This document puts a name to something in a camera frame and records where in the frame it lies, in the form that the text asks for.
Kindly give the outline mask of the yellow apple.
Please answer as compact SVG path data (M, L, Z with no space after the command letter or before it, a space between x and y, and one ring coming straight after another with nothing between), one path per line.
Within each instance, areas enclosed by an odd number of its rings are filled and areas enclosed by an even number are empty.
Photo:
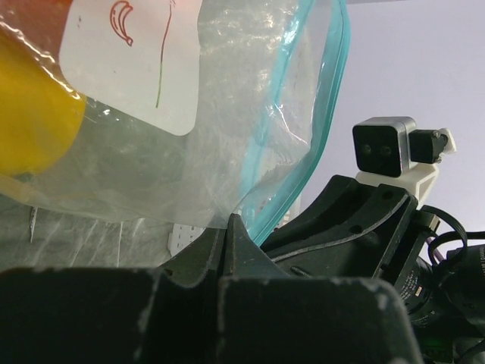
M1 34L1 173L38 174L64 156L86 97L59 83L20 42Z

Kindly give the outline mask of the orange tangerine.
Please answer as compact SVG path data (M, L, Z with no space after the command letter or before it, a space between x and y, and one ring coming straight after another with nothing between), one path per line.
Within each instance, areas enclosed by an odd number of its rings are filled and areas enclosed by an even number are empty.
M71 1L4 0L1 36L57 64Z

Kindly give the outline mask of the clear zip top bag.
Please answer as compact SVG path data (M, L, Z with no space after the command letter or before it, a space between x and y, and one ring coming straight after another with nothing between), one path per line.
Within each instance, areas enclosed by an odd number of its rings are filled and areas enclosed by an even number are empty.
M86 97L67 153L1 173L28 206L225 228L257 244L327 143L349 48L344 1L71 1L57 64Z

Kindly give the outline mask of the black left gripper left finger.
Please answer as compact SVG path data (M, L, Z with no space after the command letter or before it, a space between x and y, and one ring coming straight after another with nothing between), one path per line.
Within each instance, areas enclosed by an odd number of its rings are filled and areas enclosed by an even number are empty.
M225 231L157 268L1 274L3 363L213 363Z

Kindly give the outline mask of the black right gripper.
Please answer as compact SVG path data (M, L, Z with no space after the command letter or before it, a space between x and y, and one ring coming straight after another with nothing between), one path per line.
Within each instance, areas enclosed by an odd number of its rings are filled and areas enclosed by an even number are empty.
M410 224L416 208L403 188L335 175L261 249L293 276L383 273L405 305L425 363L482 363L484 233L466 231L432 206L423 206ZM398 248L409 224L411 234Z

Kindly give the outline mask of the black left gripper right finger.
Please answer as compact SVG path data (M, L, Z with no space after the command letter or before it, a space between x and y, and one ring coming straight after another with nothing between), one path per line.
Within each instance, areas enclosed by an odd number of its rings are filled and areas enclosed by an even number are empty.
M232 215L217 289L220 363L420 363L396 290L373 278L294 278Z

